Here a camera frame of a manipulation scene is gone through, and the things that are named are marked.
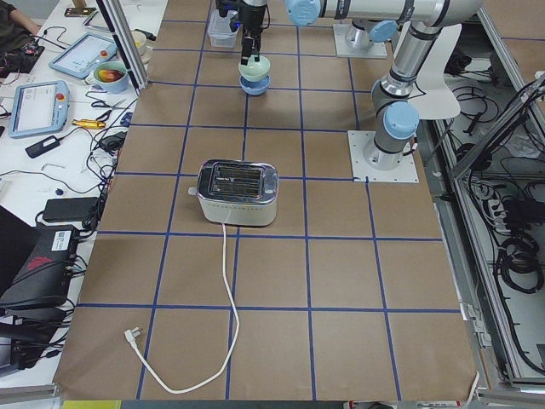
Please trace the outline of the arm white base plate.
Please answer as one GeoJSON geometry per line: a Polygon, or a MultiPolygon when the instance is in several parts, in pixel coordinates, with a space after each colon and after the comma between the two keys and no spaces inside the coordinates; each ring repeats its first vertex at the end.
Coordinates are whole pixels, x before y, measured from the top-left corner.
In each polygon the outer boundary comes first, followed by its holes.
{"type": "Polygon", "coordinates": [[[386,59],[385,43],[372,42],[367,31],[352,24],[335,24],[333,33],[336,55],[347,58],[386,59]]]}
{"type": "Polygon", "coordinates": [[[348,146],[353,179],[361,182],[418,183],[414,156],[406,142],[401,153],[379,150],[374,141],[375,131],[349,130],[348,146]]]}

